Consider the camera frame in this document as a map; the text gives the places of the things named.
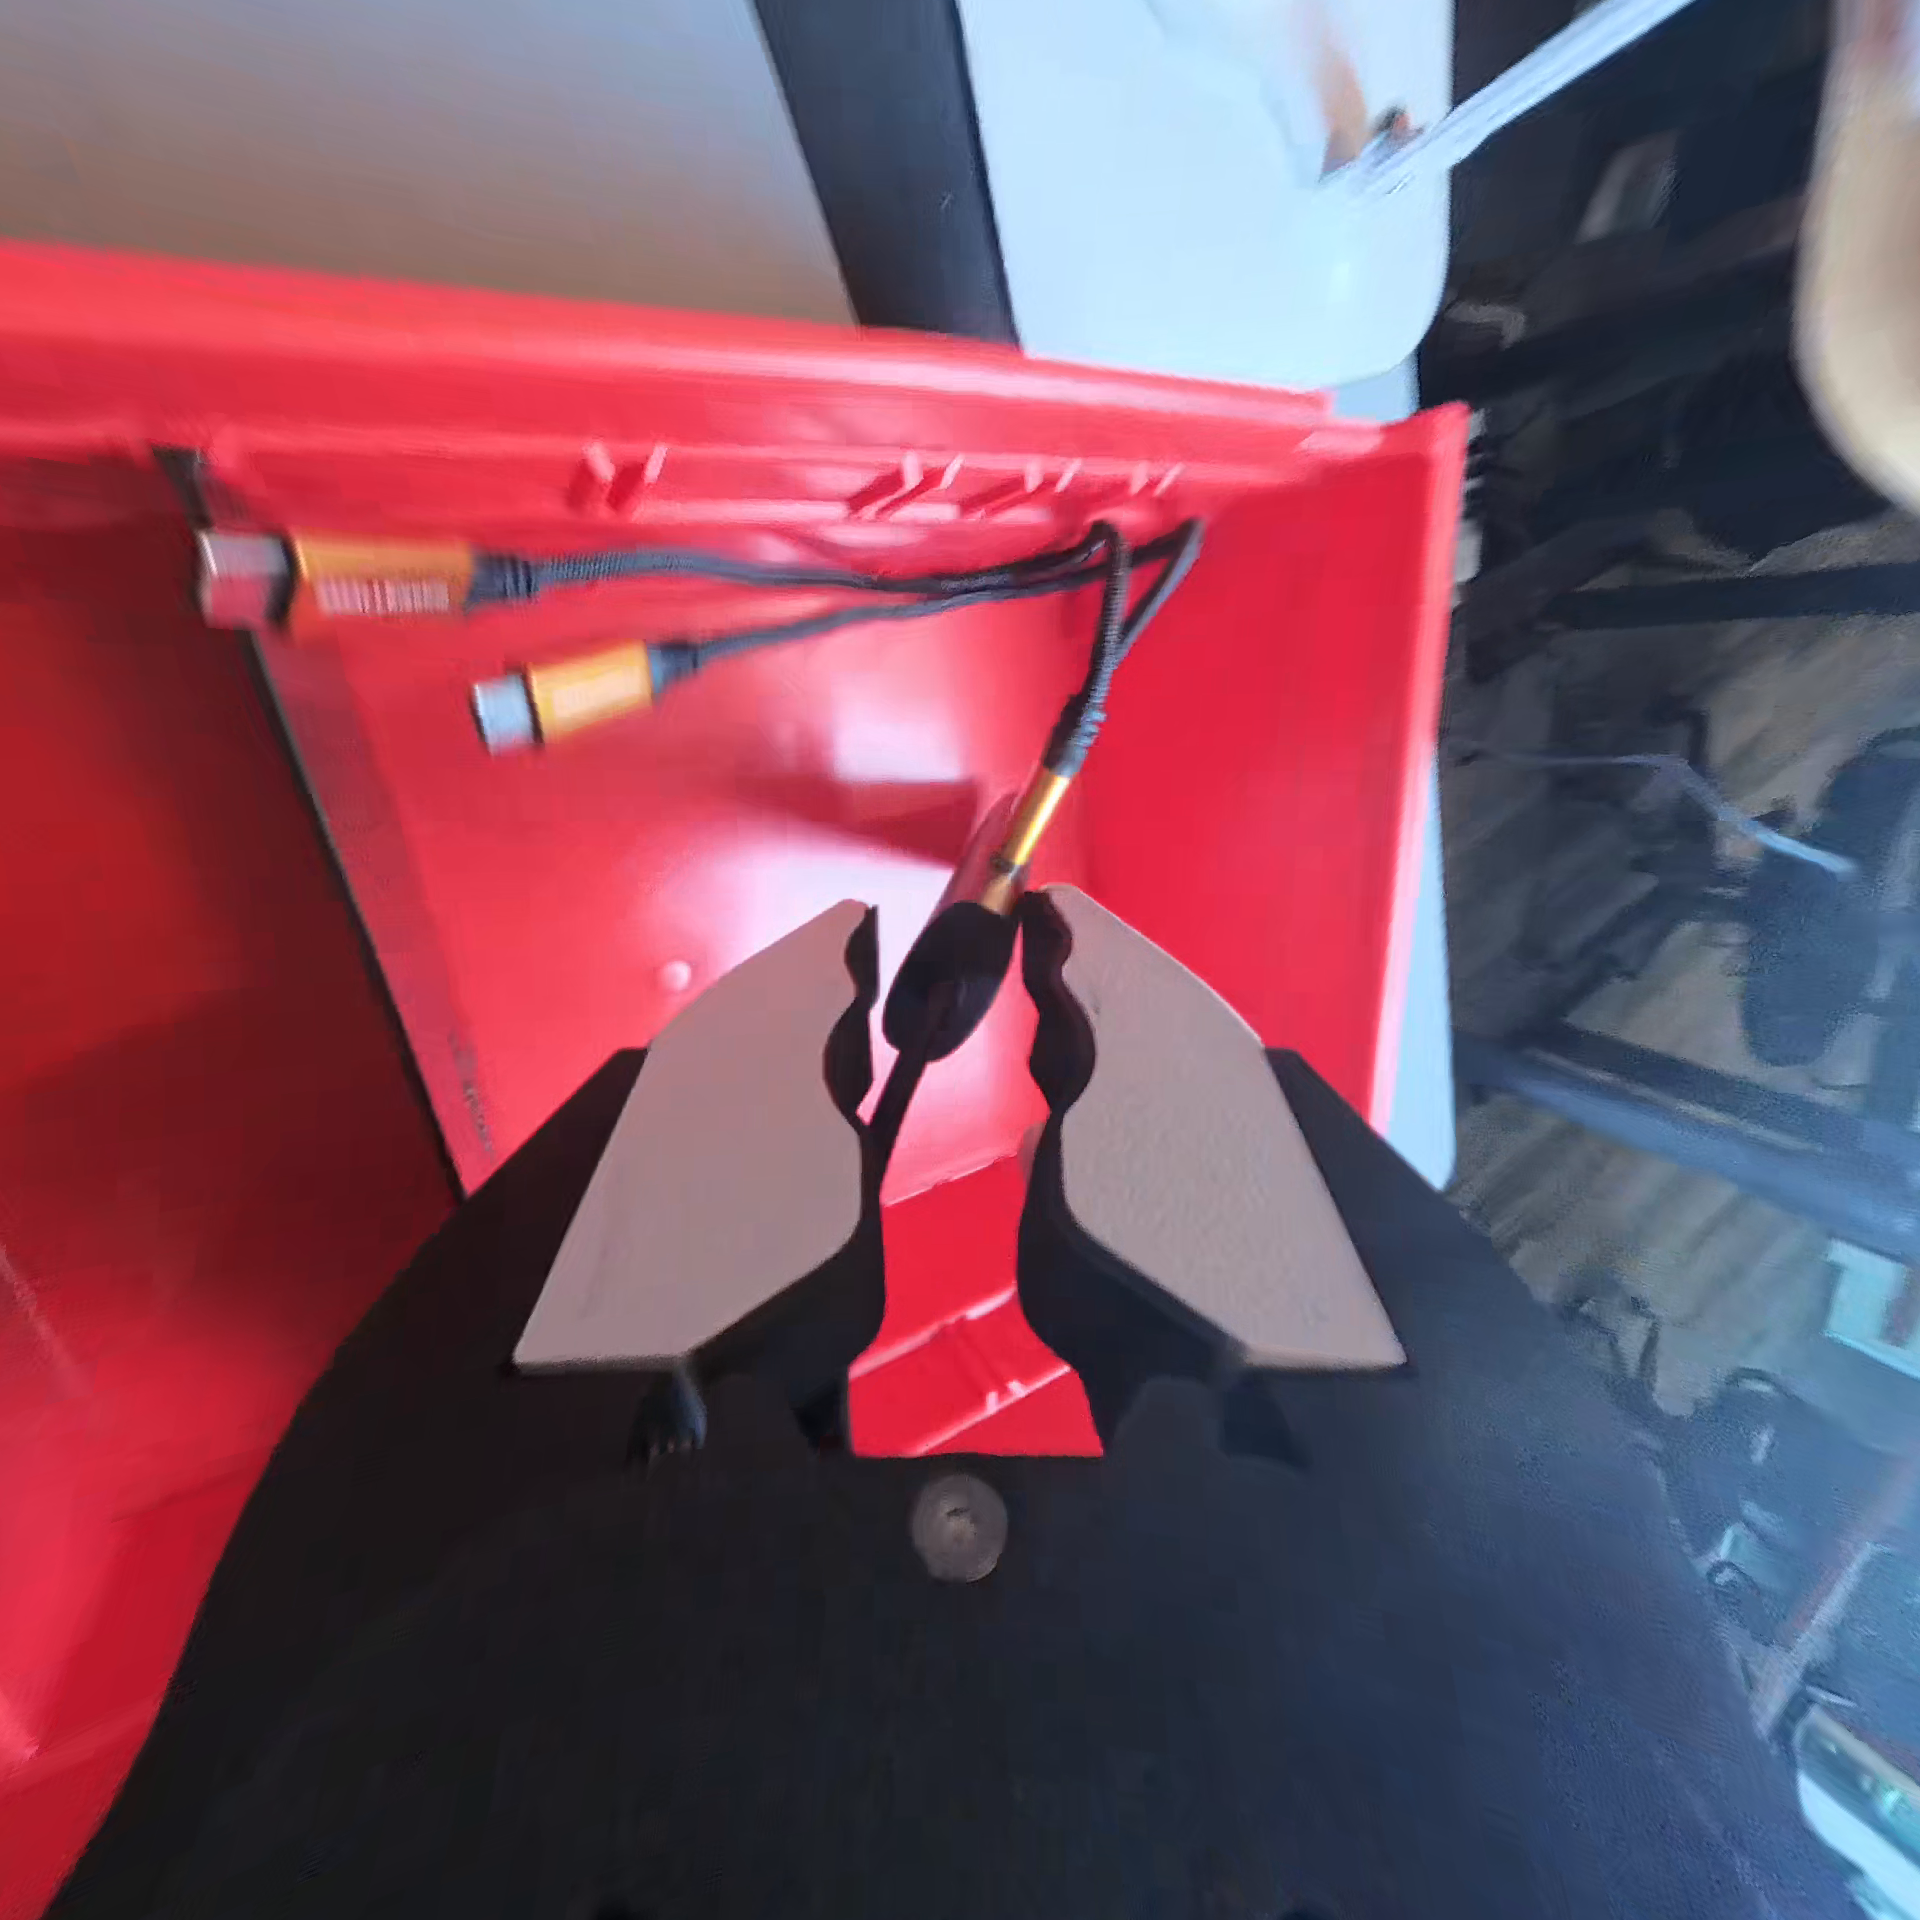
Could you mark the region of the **white document stand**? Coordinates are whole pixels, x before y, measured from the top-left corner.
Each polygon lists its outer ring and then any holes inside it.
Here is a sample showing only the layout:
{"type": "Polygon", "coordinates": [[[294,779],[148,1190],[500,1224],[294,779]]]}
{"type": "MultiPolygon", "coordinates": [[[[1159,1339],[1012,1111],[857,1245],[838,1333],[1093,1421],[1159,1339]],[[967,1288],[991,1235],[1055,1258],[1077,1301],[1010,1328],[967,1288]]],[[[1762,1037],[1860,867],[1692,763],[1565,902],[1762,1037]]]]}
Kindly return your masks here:
{"type": "Polygon", "coordinates": [[[1450,2],[963,2],[1022,347],[1286,391],[1395,372],[1461,162],[1679,10],[1578,4],[1453,103],[1450,2]]]}

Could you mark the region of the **black rounded usb hub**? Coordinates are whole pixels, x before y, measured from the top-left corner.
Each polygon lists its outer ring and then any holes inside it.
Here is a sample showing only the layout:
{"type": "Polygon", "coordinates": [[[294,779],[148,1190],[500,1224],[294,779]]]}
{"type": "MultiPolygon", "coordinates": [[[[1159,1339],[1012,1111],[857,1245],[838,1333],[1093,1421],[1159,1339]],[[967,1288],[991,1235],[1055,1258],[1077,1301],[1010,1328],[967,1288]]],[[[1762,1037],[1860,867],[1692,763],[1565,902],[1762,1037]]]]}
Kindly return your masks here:
{"type": "Polygon", "coordinates": [[[913,942],[879,1008],[879,1034],[895,1059],[866,1120],[869,1197],[878,1197],[935,1062],[971,1040],[1010,973],[1017,919],[979,900],[940,908],[913,942]]]}

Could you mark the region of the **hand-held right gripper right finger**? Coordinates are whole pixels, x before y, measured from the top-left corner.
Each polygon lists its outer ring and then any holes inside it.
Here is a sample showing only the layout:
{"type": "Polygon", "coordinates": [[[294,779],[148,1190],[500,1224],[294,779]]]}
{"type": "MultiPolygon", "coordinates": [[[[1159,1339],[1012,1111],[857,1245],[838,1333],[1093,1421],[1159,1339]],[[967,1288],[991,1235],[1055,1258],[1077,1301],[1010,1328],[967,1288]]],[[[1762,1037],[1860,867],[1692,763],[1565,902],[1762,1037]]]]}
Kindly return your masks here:
{"type": "Polygon", "coordinates": [[[1019,1304],[1097,1442],[1143,1391],[1198,1387],[1220,1442],[1302,1442],[1294,1400],[1395,1390],[1406,1346],[1260,1036],[1070,884],[1022,904],[1045,1102],[1019,1304]]]}

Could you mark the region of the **red plastic bin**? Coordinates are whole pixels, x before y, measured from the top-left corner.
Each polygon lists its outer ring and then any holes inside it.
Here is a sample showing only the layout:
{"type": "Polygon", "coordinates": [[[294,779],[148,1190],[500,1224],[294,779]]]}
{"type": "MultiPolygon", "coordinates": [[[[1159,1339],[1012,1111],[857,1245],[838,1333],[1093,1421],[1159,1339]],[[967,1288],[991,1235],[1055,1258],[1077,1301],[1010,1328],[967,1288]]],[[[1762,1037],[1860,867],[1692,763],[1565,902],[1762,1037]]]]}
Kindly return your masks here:
{"type": "Polygon", "coordinates": [[[325,1360],[607,1056],[844,898],[885,973],[1097,592],[707,668],[493,757],[469,686],[846,592],[202,620],[199,520],[370,576],[701,548],[926,576],[1206,546],[1038,877],[1386,1128],[1468,418],[923,334],[4,244],[4,1916],[153,1726],[325,1360]]]}

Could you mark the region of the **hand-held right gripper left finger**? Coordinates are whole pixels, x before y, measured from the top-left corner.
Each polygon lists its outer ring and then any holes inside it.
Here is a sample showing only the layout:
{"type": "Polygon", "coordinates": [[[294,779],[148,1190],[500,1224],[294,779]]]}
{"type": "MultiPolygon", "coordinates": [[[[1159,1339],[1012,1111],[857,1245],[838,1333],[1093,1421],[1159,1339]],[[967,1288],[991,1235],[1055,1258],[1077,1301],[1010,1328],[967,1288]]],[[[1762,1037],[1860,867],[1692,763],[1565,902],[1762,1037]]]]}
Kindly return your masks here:
{"type": "Polygon", "coordinates": [[[875,997],[878,912],[842,900],[669,1020],[519,1333],[521,1373],[846,1396],[879,1330],[875,997]]]}

